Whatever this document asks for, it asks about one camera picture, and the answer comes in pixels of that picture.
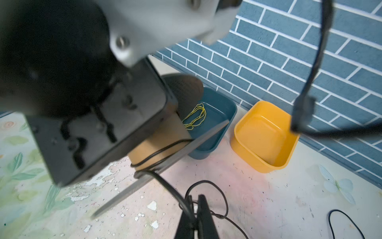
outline bolt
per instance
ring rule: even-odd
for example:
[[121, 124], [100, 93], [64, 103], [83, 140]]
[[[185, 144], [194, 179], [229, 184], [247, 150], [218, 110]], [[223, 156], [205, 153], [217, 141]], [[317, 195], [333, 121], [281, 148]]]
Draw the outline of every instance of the bolt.
[[124, 36], [117, 37], [117, 40], [115, 43], [117, 47], [121, 50], [125, 50], [130, 45], [130, 41]]

